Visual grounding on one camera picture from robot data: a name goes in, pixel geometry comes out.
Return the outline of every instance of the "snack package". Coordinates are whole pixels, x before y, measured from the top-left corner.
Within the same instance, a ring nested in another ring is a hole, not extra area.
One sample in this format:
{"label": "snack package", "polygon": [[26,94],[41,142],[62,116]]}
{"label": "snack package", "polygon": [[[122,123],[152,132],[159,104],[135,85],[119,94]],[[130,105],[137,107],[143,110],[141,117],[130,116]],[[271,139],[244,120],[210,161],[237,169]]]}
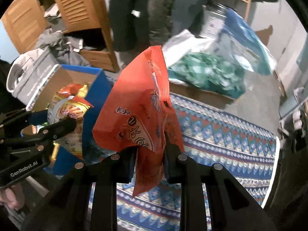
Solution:
{"label": "snack package", "polygon": [[57,139],[57,143],[63,146],[71,154],[82,159],[82,130],[84,114],[92,107],[83,97],[87,94],[88,85],[70,84],[57,92],[49,107],[47,114],[48,124],[53,124],[67,117],[76,119],[77,126],[74,132]]}
{"label": "snack package", "polygon": [[164,56],[161,46],[153,46],[121,72],[92,131],[103,148],[121,151],[139,145],[133,196],[150,190],[163,176],[165,131],[184,151]]}

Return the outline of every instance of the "wooden drawer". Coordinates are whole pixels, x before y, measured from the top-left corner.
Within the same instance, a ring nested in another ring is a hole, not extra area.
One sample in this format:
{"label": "wooden drawer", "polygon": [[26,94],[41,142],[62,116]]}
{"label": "wooden drawer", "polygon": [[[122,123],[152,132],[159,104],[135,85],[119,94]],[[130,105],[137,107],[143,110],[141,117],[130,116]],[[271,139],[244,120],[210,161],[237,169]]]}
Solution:
{"label": "wooden drawer", "polygon": [[107,51],[95,51],[82,49],[80,54],[91,64],[91,66],[105,69],[109,71],[115,71],[110,59],[110,52]]}
{"label": "wooden drawer", "polygon": [[1,21],[20,54],[34,48],[48,25],[36,0],[14,0]]}

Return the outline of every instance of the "wooden cabinet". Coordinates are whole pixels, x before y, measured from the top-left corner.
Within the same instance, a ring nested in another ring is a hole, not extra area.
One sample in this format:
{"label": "wooden cabinet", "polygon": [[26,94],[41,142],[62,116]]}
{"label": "wooden cabinet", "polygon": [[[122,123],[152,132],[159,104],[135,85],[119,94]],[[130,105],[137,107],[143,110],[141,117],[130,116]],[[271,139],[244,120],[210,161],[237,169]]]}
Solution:
{"label": "wooden cabinet", "polygon": [[92,0],[55,0],[68,32],[100,28]]}
{"label": "wooden cabinet", "polygon": [[105,0],[55,0],[67,32],[100,28],[107,51],[83,50],[80,54],[94,67],[117,72],[119,66],[112,48]]}
{"label": "wooden cabinet", "polygon": [[36,0],[14,0],[1,20],[20,54],[32,50],[48,26]]}
{"label": "wooden cabinet", "polygon": [[[64,21],[65,33],[98,28],[106,51],[82,50],[80,54],[94,67],[117,72],[119,66],[112,48],[110,23],[105,0],[55,0]],[[4,27],[20,54],[33,49],[48,27],[36,0],[14,0],[2,17]]]}

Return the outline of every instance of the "blue wall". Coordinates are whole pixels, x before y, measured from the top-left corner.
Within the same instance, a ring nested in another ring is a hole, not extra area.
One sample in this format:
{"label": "blue wall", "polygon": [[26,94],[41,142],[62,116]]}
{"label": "blue wall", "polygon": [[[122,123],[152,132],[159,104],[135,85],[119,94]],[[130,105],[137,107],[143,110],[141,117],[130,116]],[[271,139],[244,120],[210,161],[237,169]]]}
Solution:
{"label": "blue wall", "polygon": [[11,42],[2,21],[0,20],[0,59],[11,63],[19,56],[17,49]]}

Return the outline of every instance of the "louvered cabinet door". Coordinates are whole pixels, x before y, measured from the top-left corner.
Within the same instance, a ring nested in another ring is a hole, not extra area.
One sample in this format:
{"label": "louvered cabinet door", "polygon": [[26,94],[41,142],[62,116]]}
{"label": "louvered cabinet door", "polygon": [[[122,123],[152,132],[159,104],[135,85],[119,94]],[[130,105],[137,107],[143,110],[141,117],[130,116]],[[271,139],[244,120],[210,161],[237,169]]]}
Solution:
{"label": "louvered cabinet door", "polygon": [[100,28],[92,0],[55,0],[68,32]]}
{"label": "louvered cabinet door", "polygon": [[47,21],[36,0],[14,0],[1,20],[20,54],[32,50],[47,27]]}

